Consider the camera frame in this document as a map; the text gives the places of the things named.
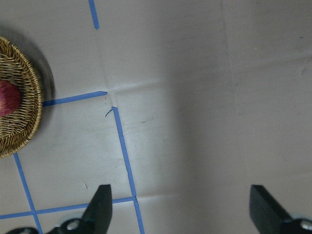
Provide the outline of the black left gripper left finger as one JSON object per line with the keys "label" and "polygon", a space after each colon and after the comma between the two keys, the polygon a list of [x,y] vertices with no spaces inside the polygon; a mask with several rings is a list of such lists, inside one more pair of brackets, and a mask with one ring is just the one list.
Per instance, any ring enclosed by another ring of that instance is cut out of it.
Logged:
{"label": "black left gripper left finger", "polygon": [[100,185],[82,217],[63,222],[50,231],[51,234],[105,234],[113,213],[110,185]]}

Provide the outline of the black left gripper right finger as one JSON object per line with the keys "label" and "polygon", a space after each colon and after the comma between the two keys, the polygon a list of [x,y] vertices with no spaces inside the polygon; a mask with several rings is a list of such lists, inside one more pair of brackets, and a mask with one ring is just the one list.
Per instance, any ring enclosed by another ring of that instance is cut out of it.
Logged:
{"label": "black left gripper right finger", "polygon": [[293,218],[262,185],[250,188],[249,215],[260,234],[310,234],[312,221]]}

